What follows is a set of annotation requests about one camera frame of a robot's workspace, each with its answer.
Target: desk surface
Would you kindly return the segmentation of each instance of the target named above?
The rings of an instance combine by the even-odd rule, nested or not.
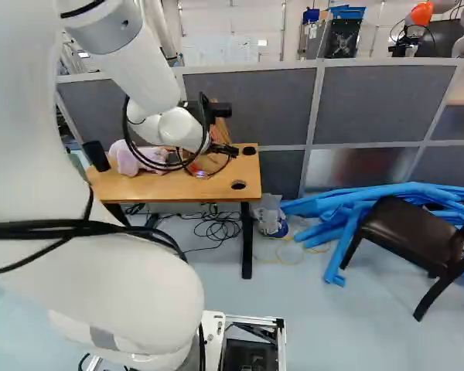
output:
[[[103,203],[169,203],[169,202],[234,202],[261,198],[260,162],[258,145],[255,155],[242,153],[227,167],[210,179],[196,179],[184,170],[165,175],[142,172],[130,178],[120,175],[116,166],[98,172],[93,166],[87,170],[95,196]],[[232,189],[235,181],[245,182],[246,188]]]

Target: pink stuffed toy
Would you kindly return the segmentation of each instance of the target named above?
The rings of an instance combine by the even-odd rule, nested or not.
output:
[[[161,164],[166,163],[169,155],[168,151],[161,147],[140,147],[138,150],[150,160]],[[108,155],[117,160],[117,171],[122,175],[136,176],[140,168],[147,172],[154,172],[158,175],[165,173],[149,168],[139,162],[131,151],[129,151],[127,144],[122,139],[111,145]]]

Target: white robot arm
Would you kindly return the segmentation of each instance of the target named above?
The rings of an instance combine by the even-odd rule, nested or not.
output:
[[[179,100],[172,71],[132,0],[0,1],[1,224],[78,220],[90,198],[56,129],[63,27],[145,115],[165,113]],[[88,214],[119,224],[96,199]],[[1,239],[0,268],[51,243]],[[194,270],[161,244],[127,234],[67,240],[0,274],[0,285],[48,308],[56,327],[93,353],[140,370],[177,369],[203,315]]]
[[[154,145],[198,150],[201,124],[187,110],[176,107],[179,87],[143,22],[141,9],[123,0],[61,1],[59,6],[66,31],[131,97],[127,109],[131,127]],[[202,152],[209,143],[206,138]]]

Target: floor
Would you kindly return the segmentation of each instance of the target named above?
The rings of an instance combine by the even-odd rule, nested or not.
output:
[[[172,218],[160,227],[185,250],[213,246],[193,235],[194,223]],[[299,221],[293,224],[301,228]],[[339,288],[321,279],[330,252],[304,254],[298,265],[264,263],[275,259],[277,249],[286,261],[303,257],[293,242],[256,235],[250,281],[241,279],[240,239],[188,257],[203,281],[206,308],[285,318],[289,371],[464,369],[464,280],[417,323],[412,311],[432,282],[398,257],[363,243],[346,270],[346,287]],[[41,308],[0,289],[0,371],[73,371],[82,354],[49,327]]]

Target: orange robot part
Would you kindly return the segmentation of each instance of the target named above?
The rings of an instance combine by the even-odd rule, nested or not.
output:
[[[411,11],[411,19],[415,25],[427,26],[432,20],[434,5],[432,2],[420,2]]]

